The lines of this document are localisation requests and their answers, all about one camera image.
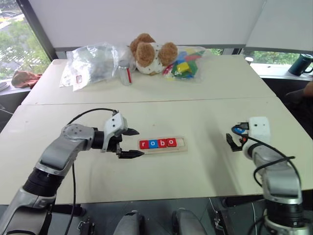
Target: window sill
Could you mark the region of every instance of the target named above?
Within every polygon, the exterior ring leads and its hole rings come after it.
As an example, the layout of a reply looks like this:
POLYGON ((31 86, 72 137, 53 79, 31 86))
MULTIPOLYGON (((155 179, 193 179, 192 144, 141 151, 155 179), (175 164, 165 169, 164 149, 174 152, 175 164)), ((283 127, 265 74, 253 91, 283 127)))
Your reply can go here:
POLYGON ((14 94, 14 93, 19 93, 19 92, 29 92, 30 91, 29 87, 25 87, 25 88, 13 87, 13 85, 11 84, 11 79, 0 80, 0 82, 7 82, 9 84, 8 88, 0 91, 0 95, 14 94))
POLYGON ((291 65, 273 65, 252 63, 251 67, 261 78, 291 79, 312 81, 312 72, 303 73, 300 76, 288 72, 291 65))

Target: plastic bag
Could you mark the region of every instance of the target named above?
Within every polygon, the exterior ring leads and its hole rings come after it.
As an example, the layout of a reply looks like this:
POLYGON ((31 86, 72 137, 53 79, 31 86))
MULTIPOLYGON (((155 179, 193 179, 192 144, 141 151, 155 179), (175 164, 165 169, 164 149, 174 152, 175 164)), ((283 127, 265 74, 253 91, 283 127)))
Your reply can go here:
POLYGON ((63 71, 60 87, 73 86, 73 90, 81 89, 88 84, 112 80, 120 60, 128 60, 131 69, 135 69, 135 61, 128 46, 113 46, 102 43, 80 47, 67 52, 67 65, 63 71))
POLYGON ((201 68, 211 53, 204 47, 178 47, 178 56, 174 63, 163 71, 168 80, 201 82, 201 68))

